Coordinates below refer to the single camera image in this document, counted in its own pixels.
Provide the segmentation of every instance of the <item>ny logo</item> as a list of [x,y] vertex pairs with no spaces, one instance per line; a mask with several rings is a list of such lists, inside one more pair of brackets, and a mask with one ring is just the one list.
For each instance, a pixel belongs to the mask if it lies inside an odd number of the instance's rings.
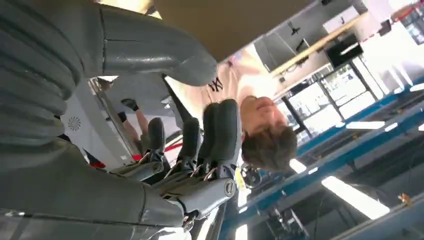
[[212,81],[212,84],[208,84],[208,86],[212,89],[213,92],[218,93],[220,91],[219,89],[224,89],[223,83],[220,81],[219,78],[216,78],[215,81]]

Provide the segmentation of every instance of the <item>white t-shirt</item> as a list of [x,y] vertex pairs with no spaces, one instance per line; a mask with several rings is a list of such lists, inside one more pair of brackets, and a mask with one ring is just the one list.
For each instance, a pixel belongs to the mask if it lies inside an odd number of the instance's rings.
[[273,98],[279,80],[272,78],[262,64],[256,49],[250,45],[218,65],[217,77],[206,86],[190,86],[166,78],[187,111],[202,123],[207,105],[225,99],[235,99],[240,105],[247,96]]

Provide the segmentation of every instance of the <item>television screen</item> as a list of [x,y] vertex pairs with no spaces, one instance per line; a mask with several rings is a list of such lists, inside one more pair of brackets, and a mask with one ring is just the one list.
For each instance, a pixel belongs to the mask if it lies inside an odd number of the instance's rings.
[[361,55],[364,51],[354,34],[327,49],[326,54],[334,69]]

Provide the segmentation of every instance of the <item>brown hair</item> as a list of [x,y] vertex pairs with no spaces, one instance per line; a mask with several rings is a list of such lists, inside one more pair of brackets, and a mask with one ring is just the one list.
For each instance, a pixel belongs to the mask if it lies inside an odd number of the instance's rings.
[[243,160],[256,168],[273,172],[287,171],[290,159],[296,156],[298,141],[291,127],[280,134],[264,130],[254,136],[245,136],[241,145]]

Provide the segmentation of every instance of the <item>person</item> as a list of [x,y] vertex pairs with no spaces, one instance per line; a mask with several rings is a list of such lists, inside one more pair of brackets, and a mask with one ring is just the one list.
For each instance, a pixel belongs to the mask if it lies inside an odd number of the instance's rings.
[[168,76],[165,81],[188,113],[200,122],[208,104],[236,100],[243,131],[243,161],[268,171],[289,168],[296,153],[296,134],[271,99],[279,80],[270,76],[253,45],[219,64],[217,77],[206,86],[189,86]]
[[137,102],[134,99],[126,98],[121,100],[121,103],[135,112],[138,125],[141,129],[141,133],[142,133],[141,135],[137,133],[136,129],[133,127],[133,125],[131,125],[130,121],[128,121],[127,114],[124,111],[119,112],[117,115],[119,119],[121,120],[123,127],[125,128],[129,136],[131,137],[132,141],[137,146],[140,154],[144,155],[144,153],[147,151],[148,147],[150,146],[149,121],[146,119],[146,117],[144,116],[139,106],[137,105]]

